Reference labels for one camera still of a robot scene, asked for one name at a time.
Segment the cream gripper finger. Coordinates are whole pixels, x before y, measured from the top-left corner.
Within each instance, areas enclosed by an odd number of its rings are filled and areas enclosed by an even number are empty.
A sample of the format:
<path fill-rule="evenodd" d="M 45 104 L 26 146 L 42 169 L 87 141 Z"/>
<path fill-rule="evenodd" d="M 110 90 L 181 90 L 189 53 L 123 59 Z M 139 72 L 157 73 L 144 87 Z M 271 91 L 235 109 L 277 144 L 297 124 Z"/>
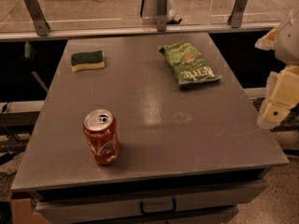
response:
<path fill-rule="evenodd" d="M 256 49 L 274 50 L 276 46 L 278 27 L 271 29 L 266 35 L 259 38 L 255 43 Z"/>
<path fill-rule="evenodd" d="M 287 64 L 279 73 L 271 71 L 257 118 L 258 126 L 268 130 L 276 128 L 298 104 L 299 66 Z"/>

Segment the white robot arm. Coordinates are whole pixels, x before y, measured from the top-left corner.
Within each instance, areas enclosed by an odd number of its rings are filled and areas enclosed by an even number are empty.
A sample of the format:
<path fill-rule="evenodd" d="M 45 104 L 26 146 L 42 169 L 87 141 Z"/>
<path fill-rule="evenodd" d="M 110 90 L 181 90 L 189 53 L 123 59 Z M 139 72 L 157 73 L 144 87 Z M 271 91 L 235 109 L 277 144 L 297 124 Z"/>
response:
<path fill-rule="evenodd" d="M 273 129 L 281 124 L 299 104 L 299 6 L 294 7 L 279 26 L 255 43 L 257 49 L 273 50 L 286 64 L 279 73 L 271 72 L 257 124 Z"/>

